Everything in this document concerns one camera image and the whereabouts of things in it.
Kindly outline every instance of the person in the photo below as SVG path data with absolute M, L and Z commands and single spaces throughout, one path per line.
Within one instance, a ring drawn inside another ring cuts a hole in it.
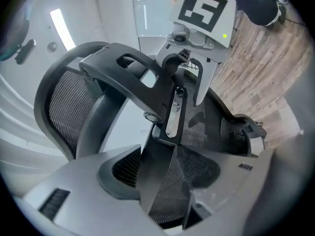
M 276 0 L 236 0 L 236 5 L 239 10 L 244 11 L 251 22 L 270 30 L 276 21 L 280 24 L 285 21 L 286 9 Z

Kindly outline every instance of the cable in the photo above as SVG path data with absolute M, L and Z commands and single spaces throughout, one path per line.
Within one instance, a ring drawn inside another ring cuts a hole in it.
M 288 21 L 290 21 L 290 22 L 292 22 L 292 23 L 295 23 L 295 24 L 297 24 L 297 25 L 301 25 L 301 26 L 305 26 L 305 27 L 307 27 L 305 24 L 302 24 L 302 23 L 298 23 L 298 22 L 292 21 L 292 20 L 290 20 L 290 19 L 288 19 L 288 18 L 286 18 L 285 20 L 288 20 Z

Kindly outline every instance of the wooden floor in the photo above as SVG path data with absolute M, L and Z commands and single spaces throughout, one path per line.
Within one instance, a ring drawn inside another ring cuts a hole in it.
M 304 26 L 286 21 L 278 32 L 269 31 L 242 12 L 235 27 L 233 47 L 210 87 L 233 114 L 263 121 L 266 147 L 275 147 L 300 131 L 284 93 L 310 63 L 311 38 Z

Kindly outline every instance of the fluorescent light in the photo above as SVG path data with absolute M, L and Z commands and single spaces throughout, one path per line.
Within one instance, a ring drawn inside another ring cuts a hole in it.
M 147 29 L 147 7 L 146 5 L 143 5 L 143 12 L 144 12 L 144 28 Z
M 57 9 L 50 12 L 50 16 L 53 19 L 56 30 L 65 46 L 67 51 L 71 50 L 75 47 L 75 44 L 70 36 L 67 26 L 63 20 L 63 15 L 61 14 L 61 10 Z

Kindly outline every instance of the chair backrest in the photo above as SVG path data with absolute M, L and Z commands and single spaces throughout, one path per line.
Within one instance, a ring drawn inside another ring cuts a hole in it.
M 91 42 L 68 51 L 49 68 L 36 93 L 36 122 L 69 161 L 99 152 L 126 100 L 111 87 L 105 86 L 101 96 L 92 93 L 79 69 L 80 60 L 107 44 Z M 139 63 L 129 66 L 127 69 L 138 78 L 146 71 Z

